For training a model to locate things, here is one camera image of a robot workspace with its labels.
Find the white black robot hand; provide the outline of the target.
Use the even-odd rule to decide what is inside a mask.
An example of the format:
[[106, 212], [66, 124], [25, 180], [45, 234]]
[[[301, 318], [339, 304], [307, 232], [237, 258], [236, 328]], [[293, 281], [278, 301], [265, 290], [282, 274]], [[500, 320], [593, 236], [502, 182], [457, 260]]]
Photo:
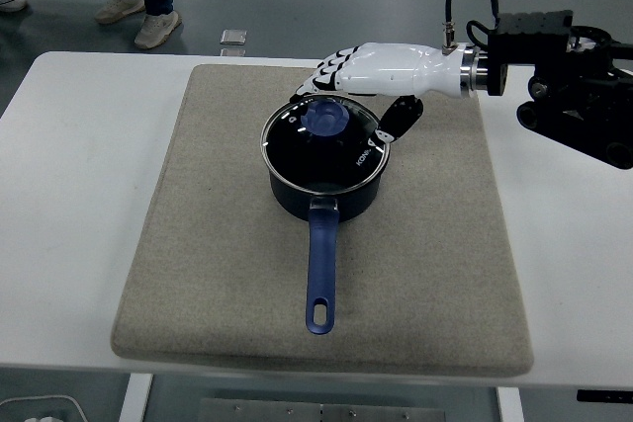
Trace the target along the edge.
[[417, 100], [434, 91], [468, 98], [476, 89], [478, 54], [463, 43], [444, 53], [427, 45], [367, 42], [326, 57], [290, 101], [327, 92]]

